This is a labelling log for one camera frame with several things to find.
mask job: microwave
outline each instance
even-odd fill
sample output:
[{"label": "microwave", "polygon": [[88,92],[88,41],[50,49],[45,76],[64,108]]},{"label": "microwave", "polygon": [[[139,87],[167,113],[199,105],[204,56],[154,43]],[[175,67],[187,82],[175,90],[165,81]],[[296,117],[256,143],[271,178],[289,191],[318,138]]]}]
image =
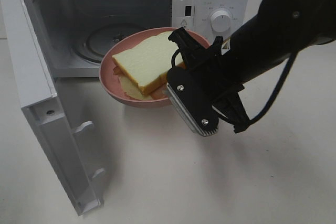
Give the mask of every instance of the microwave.
[{"label": "microwave", "polygon": [[247,0],[0,0],[22,112],[78,215],[103,202],[103,162],[88,161],[99,137],[85,108],[75,111],[66,78],[97,77],[125,37],[184,27],[213,42],[243,23]]}]

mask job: bread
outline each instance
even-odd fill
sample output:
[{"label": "bread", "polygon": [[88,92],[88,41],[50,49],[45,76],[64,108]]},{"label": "bread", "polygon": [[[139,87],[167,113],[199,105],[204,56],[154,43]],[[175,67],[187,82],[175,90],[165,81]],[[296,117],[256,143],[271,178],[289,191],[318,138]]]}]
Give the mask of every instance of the bread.
[{"label": "bread", "polygon": [[[143,95],[167,82],[166,74],[171,66],[171,59],[178,49],[174,42],[168,40],[171,31],[165,31],[149,37],[135,47],[113,55],[113,61]],[[181,55],[177,55],[175,64],[183,63]]]}]

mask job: pink bowl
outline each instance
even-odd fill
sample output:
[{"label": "pink bowl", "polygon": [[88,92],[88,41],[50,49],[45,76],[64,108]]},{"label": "pink bowl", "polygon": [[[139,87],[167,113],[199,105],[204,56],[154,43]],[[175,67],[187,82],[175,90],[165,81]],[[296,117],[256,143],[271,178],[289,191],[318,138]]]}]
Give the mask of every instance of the pink bowl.
[{"label": "pink bowl", "polygon": [[[127,49],[131,49],[143,40],[158,35],[164,31],[174,31],[176,28],[173,27],[162,27],[162,28],[154,28],[145,31],[141,31],[139,33],[133,34],[126,39],[123,39],[119,43],[115,44],[104,56],[100,68],[99,68],[99,80],[104,89],[117,101],[138,108],[158,108],[170,105],[170,101],[168,98],[151,100],[151,101],[139,101],[132,100],[125,94],[122,90],[118,76],[113,74],[113,69],[116,67],[112,60],[112,55],[118,54]],[[188,33],[196,39],[203,47],[208,48],[210,46],[209,42],[203,38],[201,35],[189,31]]]}]

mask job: microwave door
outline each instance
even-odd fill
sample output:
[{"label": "microwave door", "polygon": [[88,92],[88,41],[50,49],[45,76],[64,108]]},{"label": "microwave door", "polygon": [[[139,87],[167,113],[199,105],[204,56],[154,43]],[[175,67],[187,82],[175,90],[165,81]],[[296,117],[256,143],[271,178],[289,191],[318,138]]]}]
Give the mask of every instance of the microwave door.
[{"label": "microwave door", "polygon": [[77,214],[81,215],[102,203],[93,178],[104,169],[88,171],[76,144],[92,137],[93,123],[84,121],[70,126],[42,50],[47,45],[43,45],[38,24],[34,24],[34,18],[30,17],[33,14],[28,11],[30,4],[28,0],[1,0],[20,105]]}]

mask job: table surface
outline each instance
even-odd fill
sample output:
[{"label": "table surface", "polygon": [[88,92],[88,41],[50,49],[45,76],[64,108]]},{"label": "table surface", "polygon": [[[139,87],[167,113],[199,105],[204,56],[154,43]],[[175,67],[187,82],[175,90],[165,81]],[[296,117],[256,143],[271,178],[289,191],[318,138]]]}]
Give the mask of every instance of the table surface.
[{"label": "table surface", "polygon": [[[260,0],[249,0],[246,19]],[[304,50],[269,113],[246,132],[220,123],[209,138],[171,107],[137,109],[96,79],[82,94],[114,167],[104,206],[78,217],[19,108],[0,40],[0,223],[335,223],[336,43]],[[282,66],[241,93],[255,115]]]}]

